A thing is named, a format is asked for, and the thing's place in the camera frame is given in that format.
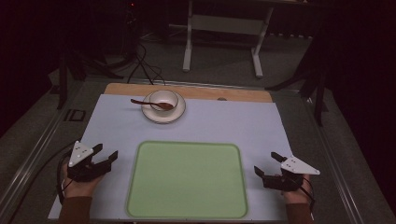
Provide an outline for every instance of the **gray floor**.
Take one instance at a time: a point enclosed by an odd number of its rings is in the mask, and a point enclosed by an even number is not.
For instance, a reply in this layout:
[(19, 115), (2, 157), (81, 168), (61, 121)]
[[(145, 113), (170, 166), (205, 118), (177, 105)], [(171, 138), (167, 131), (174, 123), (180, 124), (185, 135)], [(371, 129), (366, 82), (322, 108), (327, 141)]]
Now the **gray floor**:
[[(298, 62), (309, 45), (309, 39), (269, 36), (260, 53), (265, 77), (257, 79), (245, 44), (216, 45), (218, 43), (194, 39), (191, 70), (182, 72), (184, 41), (175, 36), (167, 43), (142, 41), (147, 48), (146, 62), (161, 67), (167, 84), (220, 85), (230, 88), (263, 90), (265, 86), (277, 84), (292, 76)], [(70, 81), (69, 101), (65, 110), (56, 110), (57, 95), (44, 95), (1, 139), (0, 139), (0, 193), (3, 199), (11, 198), (6, 214), (0, 222), (6, 222), (15, 210), (25, 188), (13, 192), (7, 187), (15, 174), (25, 174), (22, 183), (30, 183), (33, 170), (59, 148), (84, 134), (97, 98), (113, 81), (125, 82), (132, 66), (117, 71), (125, 79), (111, 80), (94, 73), (83, 83)], [(56, 80), (56, 71), (51, 77)], [(133, 82), (147, 82), (138, 69)], [(323, 112), (323, 128), (316, 125), (312, 117), (312, 105), (302, 99), (296, 90), (300, 83), (286, 90), (271, 92), (288, 135), (293, 153), (319, 168), (320, 176), (313, 177), (317, 198), (315, 218), (317, 223), (396, 223), (373, 176), (361, 155), (358, 144), (346, 121), (335, 104), (332, 93), (326, 91)], [(67, 109), (87, 111), (82, 122), (64, 121)], [(37, 152), (37, 162), (29, 168), (19, 170), (30, 152)], [(38, 175), (12, 223), (53, 223), (47, 220), (55, 199), (55, 167), (52, 160)]]

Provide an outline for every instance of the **human hand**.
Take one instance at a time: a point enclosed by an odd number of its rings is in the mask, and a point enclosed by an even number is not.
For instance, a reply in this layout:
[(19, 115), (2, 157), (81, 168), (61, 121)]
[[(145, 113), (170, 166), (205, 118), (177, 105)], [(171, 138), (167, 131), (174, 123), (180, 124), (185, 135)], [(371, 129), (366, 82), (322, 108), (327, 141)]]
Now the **human hand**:
[[(302, 187), (307, 192), (311, 192), (312, 189), (308, 183), (309, 175), (303, 175), (303, 178)], [(283, 191), (282, 194), (285, 199), (285, 203), (310, 203), (310, 198), (301, 189), (297, 189), (295, 191)]]
[(103, 179), (103, 175), (95, 178), (90, 182), (77, 182), (67, 177), (67, 163), (63, 166), (64, 171), (64, 197), (92, 197), (93, 192), (99, 182)]

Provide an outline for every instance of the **white plate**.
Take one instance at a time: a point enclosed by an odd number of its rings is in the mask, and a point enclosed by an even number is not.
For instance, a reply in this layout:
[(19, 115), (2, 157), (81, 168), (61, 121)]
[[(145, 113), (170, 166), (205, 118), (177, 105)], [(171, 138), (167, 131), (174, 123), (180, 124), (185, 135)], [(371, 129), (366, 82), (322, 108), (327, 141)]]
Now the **white plate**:
[[(146, 98), (143, 100), (144, 102), (149, 102), (149, 97), (151, 94), (147, 95)], [(158, 110), (155, 110), (151, 107), (151, 105), (142, 105), (143, 114), (154, 122), (157, 123), (170, 123), (178, 118), (180, 118), (184, 110), (186, 109), (186, 102), (184, 98), (175, 92), (175, 95), (178, 98), (178, 103), (174, 111), (172, 113), (163, 113)]]

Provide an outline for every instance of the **metal frame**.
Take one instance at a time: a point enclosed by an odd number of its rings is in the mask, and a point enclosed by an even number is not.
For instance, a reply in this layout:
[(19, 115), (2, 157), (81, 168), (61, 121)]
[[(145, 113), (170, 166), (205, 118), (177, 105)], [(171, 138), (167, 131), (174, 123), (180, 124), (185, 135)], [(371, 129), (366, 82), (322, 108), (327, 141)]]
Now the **metal frame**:
[(259, 53), (273, 11), (274, 11), (273, 7), (268, 8), (264, 21), (194, 15), (192, 13), (192, 0), (190, 0), (189, 17), (187, 20), (187, 44), (184, 53), (183, 71), (184, 72), (190, 71), (191, 52), (192, 52), (191, 33), (192, 33), (192, 29), (195, 29), (195, 30), (236, 33), (236, 34), (244, 34), (244, 35), (257, 35), (259, 37), (259, 41), (256, 47), (251, 49), (251, 55), (253, 59), (256, 77), (259, 78), (263, 77), (262, 64), (260, 62)]

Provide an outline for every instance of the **green tray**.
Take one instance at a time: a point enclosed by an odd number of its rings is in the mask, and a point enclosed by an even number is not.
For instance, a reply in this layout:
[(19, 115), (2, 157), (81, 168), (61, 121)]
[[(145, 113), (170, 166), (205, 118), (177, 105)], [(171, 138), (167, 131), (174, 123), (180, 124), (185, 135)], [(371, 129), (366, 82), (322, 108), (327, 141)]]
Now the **green tray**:
[(243, 217), (248, 203), (239, 148), (143, 142), (137, 151), (126, 209), (132, 217)]

